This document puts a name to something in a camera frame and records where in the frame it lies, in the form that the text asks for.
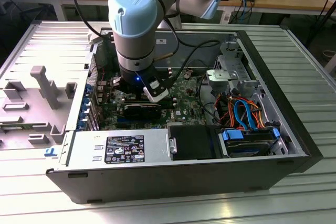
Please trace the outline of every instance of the aluminum extrusion table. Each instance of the aluminum extrusion table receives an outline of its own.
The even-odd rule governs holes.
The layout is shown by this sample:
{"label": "aluminum extrusion table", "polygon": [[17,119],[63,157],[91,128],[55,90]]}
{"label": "aluminum extrusion table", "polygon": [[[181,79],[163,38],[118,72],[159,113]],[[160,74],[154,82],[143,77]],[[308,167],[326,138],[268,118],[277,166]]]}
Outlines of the aluminum extrusion table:
{"label": "aluminum extrusion table", "polygon": [[[268,191],[76,205],[45,176],[57,162],[44,157],[45,149],[0,151],[0,223],[334,223],[335,81],[290,31],[279,26],[184,24],[184,28],[245,30],[324,159]],[[31,25],[0,70],[0,88],[13,79],[30,85],[29,71],[35,62],[61,69],[49,73],[57,84],[76,81],[78,70],[90,60],[87,32],[80,22]]]}

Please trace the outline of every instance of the sticker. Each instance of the sticker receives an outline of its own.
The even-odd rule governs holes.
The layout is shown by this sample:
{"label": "sticker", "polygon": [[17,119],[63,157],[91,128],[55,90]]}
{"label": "sticker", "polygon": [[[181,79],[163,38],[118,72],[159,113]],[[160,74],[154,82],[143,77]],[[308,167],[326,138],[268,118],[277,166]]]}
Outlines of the sticker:
{"label": "sticker", "polygon": [[109,136],[105,150],[106,164],[145,162],[144,136]]}
{"label": "sticker", "polygon": [[157,45],[166,45],[167,44],[167,40],[166,39],[157,39],[156,40],[156,44]]}

